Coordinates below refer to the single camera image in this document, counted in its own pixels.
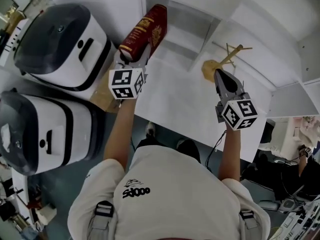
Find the floor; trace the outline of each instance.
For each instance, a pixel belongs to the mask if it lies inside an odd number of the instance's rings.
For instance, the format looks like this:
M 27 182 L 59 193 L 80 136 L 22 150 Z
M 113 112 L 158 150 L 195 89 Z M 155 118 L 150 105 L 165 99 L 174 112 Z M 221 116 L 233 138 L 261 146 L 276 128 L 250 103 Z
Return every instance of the floor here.
M 115 114 L 106 114 L 104 134 L 105 142 L 107 141 L 108 136 L 111 132 L 115 118 Z M 140 140 L 145 138 L 145 127 L 147 123 L 148 121 L 146 121 L 145 119 L 135 116 L 132 131 L 132 140 L 135 146 L 138 145 Z M 164 145 L 174 148 L 178 140 L 184 138 L 184 136 L 157 125 L 156 138 Z M 201 163 L 204 164 L 212 148 L 199 142 L 196 142 L 196 145 L 199 149 Z M 129 158 L 130 160 L 132 159 L 133 154 L 134 151 L 133 149 L 131 149 Z M 67 228 L 67 218 L 70 206 L 80 192 L 88 171 L 92 167 L 97 165 L 102 160 L 102 157 L 103 149 L 93 160 L 80 161 L 65 167 L 47 171 L 39 175 L 43 201 L 46 203 L 49 202 L 57 208 L 57 216 L 46 227 L 46 232 L 50 240 L 70 239 L 70 234 Z M 209 167 L 215 175 L 217 175 L 218 173 L 221 157 L 222 152 L 219 150 L 217 152 L 214 152 L 211 156 Z M 244 169 L 248 164 L 248 162 L 241 160 L 242 169 Z M 251 192 L 255 202 L 258 202 L 260 200 L 271 200 L 273 198 L 273 193 L 271 191 L 265 190 L 257 186 L 256 184 L 249 182 L 247 187 Z M 273 219 L 273 227 L 279 226 L 284 220 L 284 218 L 278 216 L 278 213 L 273 217 L 276 218 Z

